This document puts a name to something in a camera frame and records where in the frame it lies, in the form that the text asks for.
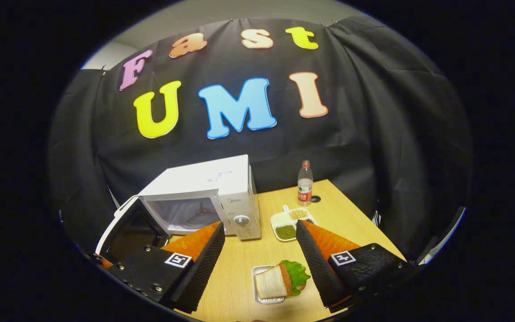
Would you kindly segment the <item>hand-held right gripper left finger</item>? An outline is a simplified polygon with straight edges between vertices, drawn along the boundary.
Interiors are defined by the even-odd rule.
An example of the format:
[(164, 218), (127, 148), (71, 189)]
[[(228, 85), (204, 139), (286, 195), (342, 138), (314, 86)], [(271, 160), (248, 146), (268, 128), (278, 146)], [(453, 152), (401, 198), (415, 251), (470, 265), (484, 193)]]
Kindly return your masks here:
[(143, 245), (106, 269), (139, 295), (190, 314), (198, 309), (224, 242), (219, 221), (164, 247)]

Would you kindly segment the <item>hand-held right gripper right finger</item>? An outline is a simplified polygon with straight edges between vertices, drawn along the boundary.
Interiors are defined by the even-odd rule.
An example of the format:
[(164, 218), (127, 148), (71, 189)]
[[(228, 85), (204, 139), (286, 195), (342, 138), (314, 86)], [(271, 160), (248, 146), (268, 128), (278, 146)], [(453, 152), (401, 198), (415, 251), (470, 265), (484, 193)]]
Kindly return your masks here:
[(419, 271), (378, 243), (359, 246), (306, 220), (296, 223), (296, 238), (332, 313), (390, 297)]

